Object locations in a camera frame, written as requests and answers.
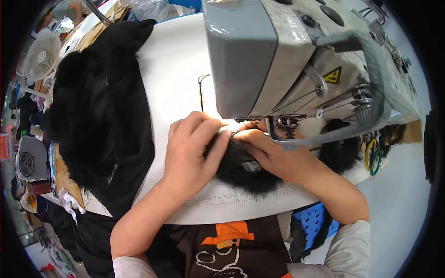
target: white fan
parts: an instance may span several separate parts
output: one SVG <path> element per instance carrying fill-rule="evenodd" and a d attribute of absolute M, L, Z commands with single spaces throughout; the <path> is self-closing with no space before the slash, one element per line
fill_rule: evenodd
<path fill-rule="evenodd" d="M 46 32 L 31 45 L 23 64 L 28 80 L 37 81 L 45 77 L 59 60 L 61 42 L 53 32 Z"/>

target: electric fan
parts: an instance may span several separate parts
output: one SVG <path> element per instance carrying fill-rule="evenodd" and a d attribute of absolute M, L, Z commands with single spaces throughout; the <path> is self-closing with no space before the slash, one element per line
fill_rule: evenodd
<path fill-rule="evenodd" d="M 28 80 L 40 80 L 56 67 L 60 48 L 59 36 L 54 32 L 46 32 L 34 41 L 23 64 Z"/>
<path fill-rule="evenodd" d="M 48 155 L 42 141 L 22 136 L 16 156 L 17 176 L 25 181 L 49 178 Z"/>

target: brown apron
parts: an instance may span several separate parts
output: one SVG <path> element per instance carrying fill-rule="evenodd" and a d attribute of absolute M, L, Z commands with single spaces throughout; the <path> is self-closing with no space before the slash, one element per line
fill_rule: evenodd
<path fill-rule="evenodd" d="M 291 278 L 276 215 L 220 224 L 173 226 L 186 256 L 185 278 Z"/>

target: left hand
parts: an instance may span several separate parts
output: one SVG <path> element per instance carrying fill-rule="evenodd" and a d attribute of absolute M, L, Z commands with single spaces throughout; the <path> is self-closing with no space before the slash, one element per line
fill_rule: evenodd
<path fill-rule="evenodd" d="M 231 131 L 219 136 L 207 158 L 203 154 L 215 132 L 226 125 L 204 112 L 192 112 L 170 126 L 165 171 L 159 185 L 175 200 L 189 200 L 215 175 Z"/>

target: sewing machine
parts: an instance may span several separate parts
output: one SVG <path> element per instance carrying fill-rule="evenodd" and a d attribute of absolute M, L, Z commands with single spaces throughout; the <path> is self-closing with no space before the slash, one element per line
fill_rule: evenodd
<path fill-rule="evenodd" d="M 214 0 L 202 9 L 222 118 L 266 118 L 270 138 L 285 149 L 420 118 L 408 61 L 381 18 L 366 22 L 332 0 Z M 308 118 L 352 124 L 306 139 L 278 135 L 277 126 Z"/>

